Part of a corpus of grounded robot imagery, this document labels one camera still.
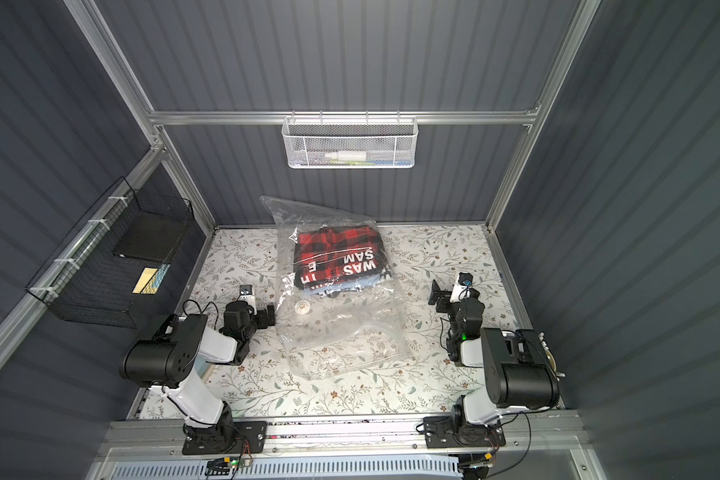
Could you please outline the yellow notepad in basket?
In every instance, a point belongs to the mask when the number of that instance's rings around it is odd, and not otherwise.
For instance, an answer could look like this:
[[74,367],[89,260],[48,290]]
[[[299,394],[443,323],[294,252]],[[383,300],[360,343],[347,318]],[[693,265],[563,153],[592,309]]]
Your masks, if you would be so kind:
[[154,295],[159,289],[161,274],[158,268],[145,267],[134,286],[132,293]]

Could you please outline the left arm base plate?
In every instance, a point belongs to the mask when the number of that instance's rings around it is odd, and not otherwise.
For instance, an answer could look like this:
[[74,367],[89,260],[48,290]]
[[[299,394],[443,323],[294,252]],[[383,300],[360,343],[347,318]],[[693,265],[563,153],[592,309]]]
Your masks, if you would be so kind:
[[183,455],[258,454],[264,449],[268,423],[244,421],[199,428],[184,426]]

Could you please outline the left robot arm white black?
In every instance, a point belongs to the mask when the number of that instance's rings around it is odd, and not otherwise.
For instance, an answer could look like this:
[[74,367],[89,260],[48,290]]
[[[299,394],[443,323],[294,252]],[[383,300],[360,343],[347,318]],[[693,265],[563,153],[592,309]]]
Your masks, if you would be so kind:
[[274,305],[258,310],[251,298],[227,304],[218,329],[207,325],[203,313],[157,316],[125,353],[119,373],[168,399],[182,414],[183,454],[259,452],[266,424],[236,422],[229,405],[205,385],[195,362],[202,358],[212,365],[240,366],[256,331],[275,324]]

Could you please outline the white bottle in basket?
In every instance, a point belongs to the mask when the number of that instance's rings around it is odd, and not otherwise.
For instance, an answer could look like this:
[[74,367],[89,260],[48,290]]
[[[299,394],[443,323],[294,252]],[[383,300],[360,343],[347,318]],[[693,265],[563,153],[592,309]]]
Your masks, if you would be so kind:
[[324,154],[325,161],[329,164],[342,165],[365,165],[368,163],[365,151],[335,151]]

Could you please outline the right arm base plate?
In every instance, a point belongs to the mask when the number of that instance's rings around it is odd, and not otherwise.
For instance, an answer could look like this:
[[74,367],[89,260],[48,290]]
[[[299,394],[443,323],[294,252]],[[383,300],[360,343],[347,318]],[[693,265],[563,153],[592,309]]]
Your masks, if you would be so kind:
[[496,450],[506,445],[504,435],[487,426],[455,420],[451,416],[428,416],[415,427],[424,436],[429,449],[485,448]]

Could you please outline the aluminium front rail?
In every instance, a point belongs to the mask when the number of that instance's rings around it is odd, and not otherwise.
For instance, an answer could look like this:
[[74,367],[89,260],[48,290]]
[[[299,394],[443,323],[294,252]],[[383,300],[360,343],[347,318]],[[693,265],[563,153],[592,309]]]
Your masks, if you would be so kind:
[[[392,455],[427,450],[422,414],[264,417],[260,458]],[[97,461],[173,460],[183,456],[185,435],[179,419],[127,420],[110,424]],[[575,410],[510,415],[503,423],[502,453],[575,450],[592,446]]]

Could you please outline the black box in basket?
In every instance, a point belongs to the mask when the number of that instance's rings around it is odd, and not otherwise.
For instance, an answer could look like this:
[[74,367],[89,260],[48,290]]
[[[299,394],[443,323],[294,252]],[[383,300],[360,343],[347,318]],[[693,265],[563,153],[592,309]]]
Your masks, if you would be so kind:
[[163,262],[172,258],[184,231],[184,222],[167,216],[141,213],[113,249],[121,258]]

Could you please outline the red black plaid shirt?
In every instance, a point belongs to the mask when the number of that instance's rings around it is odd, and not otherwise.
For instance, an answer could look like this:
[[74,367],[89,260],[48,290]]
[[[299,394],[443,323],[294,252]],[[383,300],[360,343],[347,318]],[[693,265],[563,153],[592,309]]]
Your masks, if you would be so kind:
[[294,285],[307,293],[331,296],[391,278],[386,249],[374,226],[324,226],[297,232],[294,242]]

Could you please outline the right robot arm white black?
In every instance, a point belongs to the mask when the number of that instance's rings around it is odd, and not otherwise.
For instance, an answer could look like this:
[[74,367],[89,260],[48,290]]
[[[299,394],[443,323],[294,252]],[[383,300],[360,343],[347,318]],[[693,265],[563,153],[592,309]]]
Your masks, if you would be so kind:
[[428,304],[446,316],[441,346],[448,360],[480,370],[484,378],[482,387],[456,400],[450,414],[423,420],[428,448],[496,450],[505,444],[506,423],[558,405],[559,377],[539,335],[484,326],[485,305],[470,274],[461,273],[451,290],[433,282]]

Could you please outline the clear plastic vacuum bag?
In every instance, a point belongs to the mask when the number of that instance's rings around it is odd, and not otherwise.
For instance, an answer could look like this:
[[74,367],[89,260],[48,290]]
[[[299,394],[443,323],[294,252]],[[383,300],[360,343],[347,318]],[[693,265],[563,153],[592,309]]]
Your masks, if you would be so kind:
[[[376,222],[364,215],[271,196],[260,199],[276,227],[276,333],[291,372],[318,380],[410,357],[405,295]],[[361,290],[315,295],[294,285],[294,236],[324,226],[371,225],[380,232],[391,278]]]

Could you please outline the white vented panel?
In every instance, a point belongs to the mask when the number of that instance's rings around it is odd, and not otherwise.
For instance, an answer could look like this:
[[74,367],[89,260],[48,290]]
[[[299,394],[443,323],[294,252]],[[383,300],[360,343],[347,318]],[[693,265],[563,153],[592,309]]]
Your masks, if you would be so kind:
[[458,460],[442,455],[258,458],[246,466],[233,460],[209,467],[208,460],[123,461],[111,479],[460,479]]

